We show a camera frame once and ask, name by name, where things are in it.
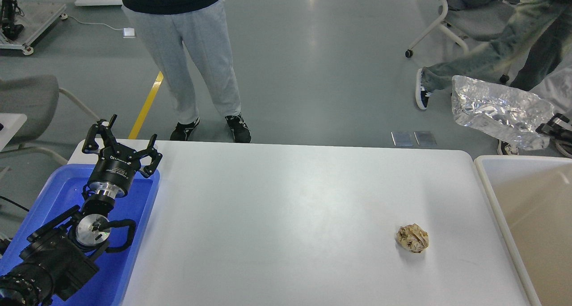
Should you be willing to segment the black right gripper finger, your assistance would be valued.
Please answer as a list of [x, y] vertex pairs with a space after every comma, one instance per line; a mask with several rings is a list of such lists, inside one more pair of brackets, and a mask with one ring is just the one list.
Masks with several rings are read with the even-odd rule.
[[556, 113], [546, 123], [541, 123], [535, 131], [555, 140], [564, 141], [564, 143], [572, 141], [571, 120], [560, 113]]

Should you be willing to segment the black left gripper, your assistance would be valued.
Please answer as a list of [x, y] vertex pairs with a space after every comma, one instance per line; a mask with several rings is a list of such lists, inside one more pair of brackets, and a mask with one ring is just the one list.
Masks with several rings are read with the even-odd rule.
[[[157, 134], [151, 136], [147, 147], [141, 151], [125, 146], [119, 146], [117, 150], [118, 143], [112, 133], [116, 119], [117, 115], [113, 114], [109, 121], [96, 121], [84, 139], [82, 153], [99, 155], [87, 187], [92, 191], [108, 190], [112, 192], [113, 198], [121, 198], [128, 194], [135, 172], [138, 171], [144, 178], [149, 178], [156, 172], [163, 155], [155, 148]], [[96, 136], [100, 136], [103, 141], [102, 149], [96, 142]], [[143, 165], [141, 160], [147, 157], [151, 158], [151, 162]]]

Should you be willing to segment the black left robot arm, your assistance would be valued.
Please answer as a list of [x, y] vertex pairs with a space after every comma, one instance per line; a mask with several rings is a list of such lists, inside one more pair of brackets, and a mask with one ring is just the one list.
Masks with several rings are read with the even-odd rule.
[[98, 161], [82, 190], [84, 203], [74, 205], [28, 237], [21, 262], [1, 276], [3, 306], [49, 306], [53, 296], [66, 301], [99, 271], [96, 259], [120, 253], [135, 240], [137, 221], [110, 220], [117, 198], [125, 197], [136, 174], [152, 176], [163, 157], [153, 134], [145, 149], [137, 151], [116, 140], [116, 120], [101, 119], [88, 130], [82, 147]]

